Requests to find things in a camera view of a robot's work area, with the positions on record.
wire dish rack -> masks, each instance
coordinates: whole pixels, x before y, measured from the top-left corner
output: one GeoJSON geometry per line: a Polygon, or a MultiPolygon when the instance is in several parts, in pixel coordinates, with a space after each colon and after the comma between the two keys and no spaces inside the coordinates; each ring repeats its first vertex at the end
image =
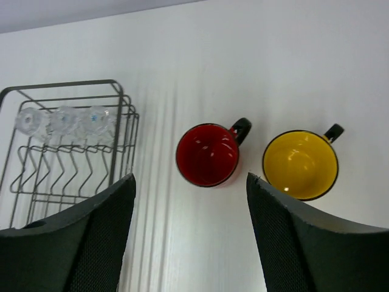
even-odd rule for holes
{"type": "Polygon", "coordinates": [[[14,125],[16,115],[34,107],[115,108],[117,122],[110,145],[74,144],[66,137],[47,145],[5,127],[10,142],[0,144],[4,164],[0,180],[0,229],[25,225],[65,210],[106,189],[133,171],[139,115],[130,96],[114,80],[17,86],[0,93],[0,123],[14,125]]]}

upside-down glass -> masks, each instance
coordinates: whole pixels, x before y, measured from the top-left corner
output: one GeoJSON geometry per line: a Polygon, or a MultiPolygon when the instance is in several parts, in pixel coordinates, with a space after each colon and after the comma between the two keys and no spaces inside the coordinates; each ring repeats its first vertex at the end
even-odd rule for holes
{"type": "Polygon", "coordinates": [[[60,106],[50,115],[51,144],[71,144],[85,140],[80,128],[81,111],[70,106],[60,106]]]}
{"type": "Polygon", "coordinates": [[[81,128],[88,145],[111,144],[115,134],[115,113],[104,106],[87,108],[81,118],[81,128]]]}
{"type": "Polygon", "coordinates": [[[50,119],[45,110],[22,109],[16,117],[15,127],[23,134],[43,143],[48,143],[51,137],[50,119]]]}

white wall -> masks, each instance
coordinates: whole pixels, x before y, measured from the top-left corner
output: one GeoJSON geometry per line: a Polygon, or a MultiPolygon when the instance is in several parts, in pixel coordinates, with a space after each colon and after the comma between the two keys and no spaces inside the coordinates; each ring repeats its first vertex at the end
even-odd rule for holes
{"type": "MultiPolygon", "coordinates": [[[[119,291],[264,292],[245,178],[262,175],[276,135],[341,124],[338,180],[309,204],[389,227],[388,36],[388,0],[211,0],[3,33],[0,90],[114,78],[133,98],[137,201],[119,291]],[[174,161],[181,136],[243,116],[253,128],[237,181],[187,183],[174,161]]],[[[0,166],[11,106],[5,98],[0,166]]],[[[14,198],[9,184],[2,191],[0,200],[14,198]]]]}
{"type": "Polygon", "coordinates": [[[201,0],[0,0],[0,33],[201,0]]]}

mug handle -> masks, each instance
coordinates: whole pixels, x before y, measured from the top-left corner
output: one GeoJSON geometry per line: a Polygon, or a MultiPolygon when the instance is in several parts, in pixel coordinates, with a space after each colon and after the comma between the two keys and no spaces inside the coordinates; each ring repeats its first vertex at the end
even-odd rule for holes
{"type": "Polygon", "coordinates": [[[336,139],[345,131],[339,124],[335,123],[325,134],[329,143],[335,142],[336,139]]]}
{"type": "Polygon", "coordinates": [[[248,133],[250,132],[250,129],[251,122],[245,117],[242,117],[232,125],[230,132],[233,134],[236,143],[238,143],[238,145],[241,145],[247,137],[248,133]]]}

clear glass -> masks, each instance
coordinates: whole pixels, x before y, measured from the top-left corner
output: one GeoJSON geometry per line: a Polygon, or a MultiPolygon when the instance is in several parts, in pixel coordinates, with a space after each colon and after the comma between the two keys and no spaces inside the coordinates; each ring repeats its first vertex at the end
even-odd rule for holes
{"type": "Polygon", "coordinates": [[[81,111],[70,106],[60,106],[50,115],[51,144],[71,144],[85,140],[80,128],[81,111]]]}
{"type": "MultiPolygon", "coordinates": [[[[116,129],[116,119],[117,119],[117,108],[111,109],[112,116],[114,117],[114,121],[112,123],[112,131],[110,131],[111,136],[112,136],[112,141],[114,140],[115,137],[115,129],[116,129]]],[[[127,108],[122,109],[122,114],[120,115],[118,121],[120,122],[120,132],[119,132],[119,139],[118,139],[118,147],[123,147],[128,144],[129,135],[130,131],[132,130],[131,127],[127,128],[127,137],[125,137],[126,134],[126,126],[128,123],[128,113],[127,113],[127,108]]]]}
{"type": "Polygon", "coordinates": [[[44,110],[22,109],[16,117],[15,127],[23,134],[34,137],[43,143],[48,143],[51,138],[50,119],[44,110]]]}
{"type": "Polygon", "coordinates": [[[87,108],[81,119],[81,127],[88,145],[111,145],[115,135],[115,112],[104,106],[87,108]]]}

